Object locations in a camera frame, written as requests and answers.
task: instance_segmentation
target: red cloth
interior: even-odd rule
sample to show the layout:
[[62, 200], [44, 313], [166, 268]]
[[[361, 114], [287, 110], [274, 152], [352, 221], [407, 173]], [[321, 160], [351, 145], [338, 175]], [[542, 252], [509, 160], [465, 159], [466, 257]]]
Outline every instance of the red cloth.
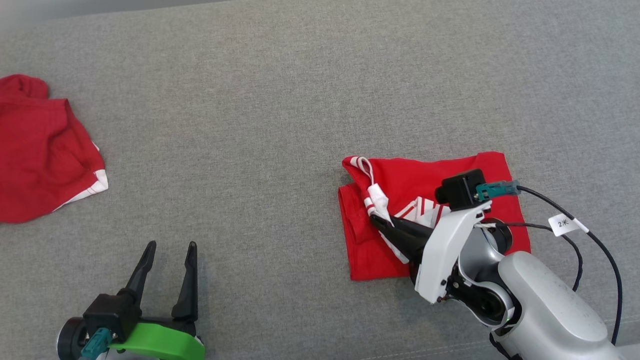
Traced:
[[[342, 161], [354, 183], [341, 186], [338, 195], [342, 222], [351, 266], [351, 280], [373, 280], [386, 277], [409, 276], [408, 266], [398, 260], [377, 229], [369, 222], [364, 199], [371, 178], [350, 162], [352, 156]], [[442, 160], [425, 163], [407, 159], [369, 159], [375, 182], [389, 198], [391, 215], [403, 210], [417, 197], [435, 201], [435, 189], [443, 179], [461, 172], [480, 168], [488, 183], [510, 181], [511, 174], [504, 154], [481, 152], [470, 158]], [[493, 200], [492, 211], [487, 215], [503, 222], [524, 222], [518, 197], [505, 196]], [[529, 235], [524, 227], [514, 227], [513, 246], [509, 252], [531, 252]]]
[[98, 149], [66, 99], [25, 75], [0, 79], [0, 222], [48, 214], [97, 180]]

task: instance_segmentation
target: robotic arm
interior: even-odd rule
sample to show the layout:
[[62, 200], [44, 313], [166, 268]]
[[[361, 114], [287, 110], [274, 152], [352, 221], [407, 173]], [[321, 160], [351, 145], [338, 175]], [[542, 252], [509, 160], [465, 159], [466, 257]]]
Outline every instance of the robotic arm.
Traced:
[[436, 199], [452, 212], [434, 229], [371, 216], [410, 260], [421, 297], [432, 304], [463, 303], [508, 359], [624, 360], [602, 319], [540, 260], [528, 252], [505, 256], [512, 241], [508, 228], [483, 225], [499, 220], [485, 219], [492, 202], [476, 192], [484, 184], [480, 170], [442, 184]]

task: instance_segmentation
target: green plastic part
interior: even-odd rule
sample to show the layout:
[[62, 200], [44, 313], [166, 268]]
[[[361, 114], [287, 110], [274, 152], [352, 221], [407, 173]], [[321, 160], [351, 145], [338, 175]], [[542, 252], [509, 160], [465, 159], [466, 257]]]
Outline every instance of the green plastic part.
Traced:
[[138, 323], [125, 343], [109, 348], [162, 360], [204, 360], [204, 346], [196, 338], [156, 323]]

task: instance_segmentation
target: cable label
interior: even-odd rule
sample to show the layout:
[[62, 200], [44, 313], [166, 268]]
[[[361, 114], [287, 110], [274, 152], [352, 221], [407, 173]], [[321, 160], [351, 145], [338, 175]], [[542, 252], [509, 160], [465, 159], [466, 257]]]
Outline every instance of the cable label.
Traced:
[[558, 214], [549, 218], [549, 225], [551, 225], [551, 230], [554, 231], [556, 236], [562, 236], [570, 231], [580, 229], [578, 224], [566, 217], [565, 214]]

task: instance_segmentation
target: red fabric with white trim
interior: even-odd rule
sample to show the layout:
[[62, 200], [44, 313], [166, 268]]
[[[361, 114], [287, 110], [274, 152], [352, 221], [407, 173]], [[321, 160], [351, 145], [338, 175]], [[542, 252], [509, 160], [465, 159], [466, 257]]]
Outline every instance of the red fabric with white trim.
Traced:
[[26, 222], [95, 193], [104, 172], [69, 102], [47, 93], [40, 79], [0, 79], [0, 222]]
[[[409, 275], [407, 265], [398, 260], [377, 229], [369, 222], [364, 201], [369, 197], [367, 189], [373, 180], [388, 197], [389, 214], [412, 221], [416, 221], [413, 219], [415, 218], [425, 225], [429, 225], [429, 222], [433, 222], [434, 225], [442, 212], [447, 210], [446, 207], [437, 207], [435, 213], [429, 213], [436, 207], [433, 204], [435, 189], [441, 185], [443, 179], [480, 168], [488, 183], [512, 180], [504, 154], [500, 152], [481, 152], [469, 158], [433, 163], [408, 159], [369, 159], [368, 163], [365, 163], [370, 167], [365, 167], [366, 173], [358, 166], [358, 158], [360, 157], [350, 156], [342, 161], [342, 166], [353, 178], [354, 183], [339, 188], [351, 280], [355, 281]], [[524, 222], [518, 197], [515, 196], [494, 199], [492, 212], [488, 217], [504, 222]], [[513, 246], [510, 252], [530, 252], [527, 229], [515, 227], [512, 232]]]

